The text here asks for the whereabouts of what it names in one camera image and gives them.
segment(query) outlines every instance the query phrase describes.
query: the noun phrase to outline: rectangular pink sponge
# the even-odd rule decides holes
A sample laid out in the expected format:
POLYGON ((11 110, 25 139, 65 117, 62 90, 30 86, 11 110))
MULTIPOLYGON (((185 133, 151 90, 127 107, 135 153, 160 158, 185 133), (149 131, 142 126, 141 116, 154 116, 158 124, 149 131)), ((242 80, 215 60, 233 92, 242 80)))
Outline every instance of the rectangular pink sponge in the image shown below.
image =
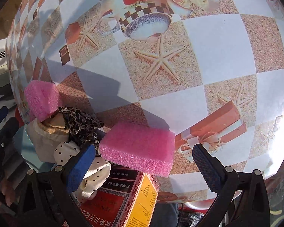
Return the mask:
POLYGON ((101 156, 148 174, 168 177, 173 166, 175 134, 169 130, 119 122, 100 141, 101 156))
POLYGON ((50 117, 62 106, 61 97, 54 83, 32 80, 24 90, 30 112, 39 122, 50 117))

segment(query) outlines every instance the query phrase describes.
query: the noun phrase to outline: beige pouch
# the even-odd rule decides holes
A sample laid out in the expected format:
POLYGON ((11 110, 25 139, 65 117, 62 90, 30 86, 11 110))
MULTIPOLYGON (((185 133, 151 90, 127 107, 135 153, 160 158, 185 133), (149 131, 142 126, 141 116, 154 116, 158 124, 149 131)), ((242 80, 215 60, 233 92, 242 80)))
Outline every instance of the beige pouch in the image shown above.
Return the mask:
POLYGON ((68 129, 46 127, 37 119, 27 125, 26 131, 39 160, 43 162, 55 163, 55 149, 61 142, 68 142, 68 129))

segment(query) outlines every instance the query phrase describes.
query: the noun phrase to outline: pink sponge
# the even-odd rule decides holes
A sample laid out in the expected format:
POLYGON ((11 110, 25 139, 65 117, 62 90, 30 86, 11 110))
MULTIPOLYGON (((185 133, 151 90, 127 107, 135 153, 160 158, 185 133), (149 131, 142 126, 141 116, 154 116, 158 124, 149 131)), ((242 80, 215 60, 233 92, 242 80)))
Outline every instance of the pink sponge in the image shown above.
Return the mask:
POLYGON ((24 90, 30 111, 42 122, 62 106, 59 91, 54 83, 32 80, 24 90))
POLYGON ((175 134, 129 122, 117 123, 100 141, 104 159, 152 175, 168 177, 175 134))

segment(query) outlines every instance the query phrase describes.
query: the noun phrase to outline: black cable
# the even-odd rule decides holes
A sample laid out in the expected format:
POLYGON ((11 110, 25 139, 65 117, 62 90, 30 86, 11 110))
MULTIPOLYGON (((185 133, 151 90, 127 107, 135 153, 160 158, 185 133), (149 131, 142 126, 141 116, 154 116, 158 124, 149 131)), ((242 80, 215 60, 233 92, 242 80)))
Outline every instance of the black cable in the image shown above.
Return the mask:
POLYGON ((180 224, 180 221, 181 221, 181 218, 182 218, 182 214, 183 214, 183 207, 184 207, 184 203, 181 203, 181 212, 179 214, 179 219, 178 219, 178 223, 177 223, 176 227, 178 227, 179 224, 180 224))

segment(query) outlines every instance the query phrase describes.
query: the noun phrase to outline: yellow label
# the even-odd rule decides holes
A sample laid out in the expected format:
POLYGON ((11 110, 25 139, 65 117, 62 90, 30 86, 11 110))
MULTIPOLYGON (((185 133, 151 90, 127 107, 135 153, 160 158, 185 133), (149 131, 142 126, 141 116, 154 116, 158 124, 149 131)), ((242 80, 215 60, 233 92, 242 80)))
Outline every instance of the yellow label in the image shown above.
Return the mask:
POLYGON ((136 202, 128 218, 126 227, 148 227, 155 207, 158 193, 144 174, 141 188, 138 192, 136 202))

